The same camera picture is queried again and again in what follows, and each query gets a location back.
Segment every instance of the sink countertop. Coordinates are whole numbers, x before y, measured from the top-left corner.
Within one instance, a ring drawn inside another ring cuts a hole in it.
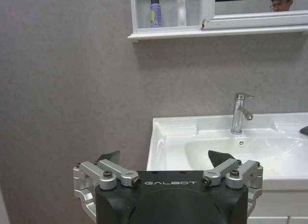
[[[230,133],[232,116],[154,118],[148,171],[208,170],[208,150],[260,161],[264,190],[308,190],[308,113],[259,114]]]

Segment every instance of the bottle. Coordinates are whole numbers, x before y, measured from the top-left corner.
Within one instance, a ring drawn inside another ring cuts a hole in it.
[[[178,0],[178,26],[187,26],[186,0]]]
[[[151,28],[162,27],[162,11],[159,0],[151,0]]]

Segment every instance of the metal linkage arm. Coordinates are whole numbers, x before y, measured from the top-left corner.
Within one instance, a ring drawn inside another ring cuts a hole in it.
[[[136,171],[124,169],[123,167],[106,159],[100,160],[97,166],[103,170],[111,171],[115,174],[123,186],[136,187],[141,184],[141,179]]]
[[[90,162],[78,164],[73,169],[74,173],[74,194],[81,200],[82,209],[96,223],[96,206],[93,194],[88,190],[95,186],[108,190],[116,187],[116,176],[108,175],[104,170]]]
[[[235,159],[228,159],[212,170],[203,172],[202,182],[205,186],[216,186],[220,184],[221,179],[230,171],[239,167],[238,161]]]
[[[248,187],[248,210],[249,217],[254,210],[257,198],[262,195],[263,167],[259,162],[247,161],[238,170],[231,171],[226,175],[226,185],[231,189]]]

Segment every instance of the white sink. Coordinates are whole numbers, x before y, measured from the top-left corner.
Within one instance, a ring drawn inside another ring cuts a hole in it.
[[[265,190],[307,190],[308,113],[254,115],[243,134],[230,133],[232,116],[155,118],[149,171],[208,170],[208,150],[264,167]]]

